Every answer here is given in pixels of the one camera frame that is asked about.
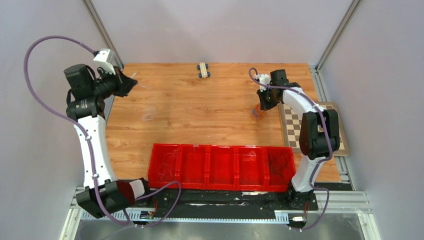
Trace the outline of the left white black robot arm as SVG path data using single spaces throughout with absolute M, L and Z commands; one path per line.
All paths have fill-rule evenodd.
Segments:
M 70 85 L 66 116 L 74 125 L 83 157 L 83 191 L 76 194 L 77 204 L 100 219 L 123 211 L 137 203 L 147 207 L 153 193 L 144 178 L 119 180 L 114 173 L 106 141 L 105 99 L 126 97 L 138 81 L 114 68 L 108 73 L 98 67 L 99 77 L 86 64 L 64 70 Z

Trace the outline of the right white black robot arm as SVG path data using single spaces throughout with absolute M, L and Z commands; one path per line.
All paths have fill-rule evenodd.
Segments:
M 262 111 L 281 103 L 293 109 L 301 120 L 298 141 L 302 159 L 285 194 L 286 204 L 298 209 L 311 199 L 317 174 L 324 162 L 329 161 L 340 148 L 338 112 L 321 107 L 306 95 L 298 83 L 289 82 L 284 69 L 259 74 L 252 67 L 248 74 L 259 85 L 256 93 Z

